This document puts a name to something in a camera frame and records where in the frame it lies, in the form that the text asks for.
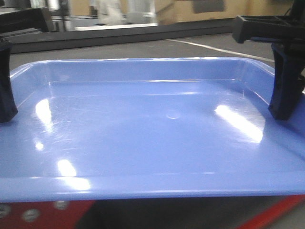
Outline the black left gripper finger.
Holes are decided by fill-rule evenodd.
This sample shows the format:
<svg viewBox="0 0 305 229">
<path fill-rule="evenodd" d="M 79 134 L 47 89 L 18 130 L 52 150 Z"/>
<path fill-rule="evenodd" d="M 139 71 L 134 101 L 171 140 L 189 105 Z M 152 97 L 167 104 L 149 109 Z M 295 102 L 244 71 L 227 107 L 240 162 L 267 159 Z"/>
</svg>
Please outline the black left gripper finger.
<svg viewBox="0 0 305 229">
<path fill-rule="evenodd" d="M 11 80 L 10 80 L 10 52 L 12 44 L 0 40 L 0 122 L 9 122 L 17 113 Z"/>
</svg>

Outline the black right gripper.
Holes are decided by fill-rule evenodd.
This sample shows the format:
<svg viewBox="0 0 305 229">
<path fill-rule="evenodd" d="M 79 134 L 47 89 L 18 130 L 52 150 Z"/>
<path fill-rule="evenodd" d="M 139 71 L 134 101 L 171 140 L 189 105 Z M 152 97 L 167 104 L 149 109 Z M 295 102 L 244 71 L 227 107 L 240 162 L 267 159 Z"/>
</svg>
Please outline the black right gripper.
<svg viewBox="0 0 305 229">
<path fill-rule="evenodd" d="M 237 16 L 232 37 L 237 43 L 246 40 L 270 42 L 274 54 L 274 88 L 269 111 L 276 120 L 288 120 L 305 88 L 305 48 L 288 43 L 305 43 L 303 16 Z"/>
</svg>

